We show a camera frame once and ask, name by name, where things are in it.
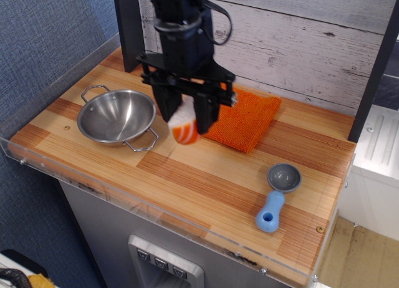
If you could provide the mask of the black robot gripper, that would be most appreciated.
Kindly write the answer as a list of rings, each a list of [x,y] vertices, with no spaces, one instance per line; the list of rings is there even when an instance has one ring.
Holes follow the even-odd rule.
[[[143,82],[151,85],[153,95],[165,122],[169,122],[182,102],[182,94],[194,97],[198,133],[208,133],[218,121],[221,105],[236,102],[232,82],[235,75],[213,59],[215,45],[225,44],[213,36],[212,11],[227,17],[221,7],[202,7],[192,19],[171,22],[154,18],[153,27],[161,40],[161,53],[142,53],[137,59],[143,66]]]

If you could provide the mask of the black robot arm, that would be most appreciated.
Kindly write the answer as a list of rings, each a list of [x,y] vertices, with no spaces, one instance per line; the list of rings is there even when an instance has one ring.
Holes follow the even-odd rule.
[[[199,134],[218,121],[222,105],[236,102],[235,75],[213,59],[212,11],[230,15],[209,0],[151,0],[155,9],[153,27],[159,33],[161,53],[141,54],[143,82],[151,85],[164,121],[169,122],[182,103],[194,99]]]

